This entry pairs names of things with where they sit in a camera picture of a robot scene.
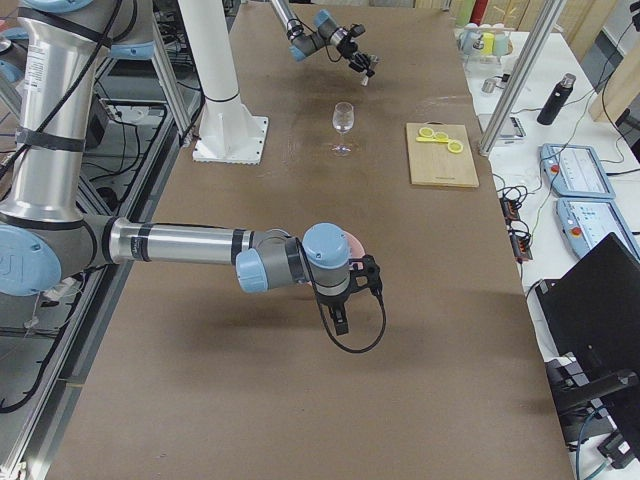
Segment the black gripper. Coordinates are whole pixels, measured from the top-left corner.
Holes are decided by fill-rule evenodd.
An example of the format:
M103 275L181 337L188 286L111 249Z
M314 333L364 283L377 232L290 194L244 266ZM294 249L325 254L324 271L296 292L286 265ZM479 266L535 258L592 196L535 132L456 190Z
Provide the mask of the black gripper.
M355 264L353 269L348 268L347 283L340 287L338 293L324 294L320 289L316 291L316 299L321 305L326 306L332 313L335 333L345 335L349 333L349 324L346 316L346 302L352 294L368 289L383 306L383 283L380 277L380 266L370 254L361 258L349 260L349 265Z
M379 63L379 57L361 53L354 39L347 35L337 45L340 55L349 63L349 67L356 70L364 78L371 78L375 74L375 67Z

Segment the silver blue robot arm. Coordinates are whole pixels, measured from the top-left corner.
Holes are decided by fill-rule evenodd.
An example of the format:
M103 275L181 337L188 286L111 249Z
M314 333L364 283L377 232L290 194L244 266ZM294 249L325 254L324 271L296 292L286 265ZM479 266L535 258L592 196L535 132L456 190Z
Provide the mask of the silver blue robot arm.
M306 25L292 10L288 1L270 1L290 43L289 51L296 61L303 61L314 53L333 47L348 66L365 78L375 75L375 57L361 51L356 38L366 31L363 24L341 26L329 11L321 9L314 17L314 27Z
M105 57L150 59L155 18L148 1L23 1L28 35L16 152L2 166L12 178L1 203L1 290L47 291L89 268L131 261L224 264L241 288L265 292L310 285L332 340L348 332L353 293L382 294L370 255L354 257L346 233L331 223L302 237L224 227L134 223L83 214L76 205L94 93Z

